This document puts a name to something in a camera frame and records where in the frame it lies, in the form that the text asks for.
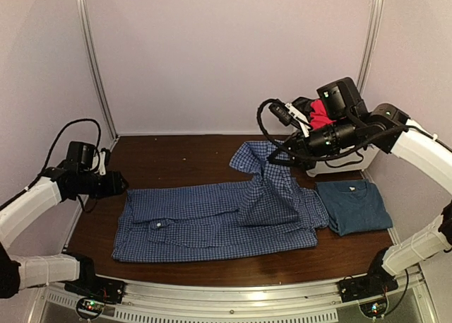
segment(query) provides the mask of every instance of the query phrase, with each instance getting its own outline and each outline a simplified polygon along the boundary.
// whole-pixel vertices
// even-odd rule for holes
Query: wall
[[[391,102],[452,144],[452,0],[385,0],[364,97]],[[439,215],[451,195],[416,168],[379,154],[370,173],[404,240]],[[422,264],[441,322],[450,322],[452,256]]]
[[[76,0],[0,0],[0,203],[39,172],[65,123],[102,115],[85,55]],[[109,145],[105,126],[102,143]],[[61,138],[51,164],[71,139],[95,142],[92,125],[76,125]],[[77,204],[67,201],[34,222],[10,253],[57,254]],[[35,290],[0,300],[2,322],[24,322]]]
[[[371,0],[87,2],[118,133],[243,134],[266,98],[357,77]]]

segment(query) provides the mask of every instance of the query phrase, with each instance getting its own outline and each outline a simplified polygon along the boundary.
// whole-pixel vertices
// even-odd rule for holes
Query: robotic arm
[[[297,109],[298,100],[288,104],[267,100],[259,107],[261,131],[277,146],[269,157],[271,163],[309,170],[316,162],[342,158],[373,144],[413,164],[452,194],[452,152],[437,135],[427,133],[393,105],[382,104],[368,112],[351,78],[330,83],[317,93],[328,117],[335,122],[308,134],[303,119],[293,110]],[[297,123],[298,130],[284,143],[275,141],[263,127],[261,113],[266,105],[270,105],[270,111],[284,125]],[[290,159],[277,159],[281,152],[286,152]],[[385,287],[395,290],[398,287],[396,275],[438,252],[451,249],[452,203],[423,230],[400,245],[380,251],[367,275],[339,282],[343,302],[380,295]]]
[[[122,194],[128,183],[120,172],[106,171],[109,157],[110,151],[105,148],[98,151],[92,144],[72,141],[65,160],[56,168],[43,169],[29,187],[0,207],[0,298],[58,281],[73,281],[69,286],[80,294],[96,294],[99,289],[106,293],[112,286],[122,286],[97,277],[93,261],[84,256],[20,257],[6,252],[51,207],[81,194],[91,199]]]

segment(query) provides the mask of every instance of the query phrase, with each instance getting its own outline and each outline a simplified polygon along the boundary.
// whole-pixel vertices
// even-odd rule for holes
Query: checkered fabric
[[[253,174],[248,182],[130,190],[113,258],[191,262],[315,246],[315,228],[328,225],[325,207],[289,168],[267,162],[273,149],[259,141],[236,152],[230,165]]]

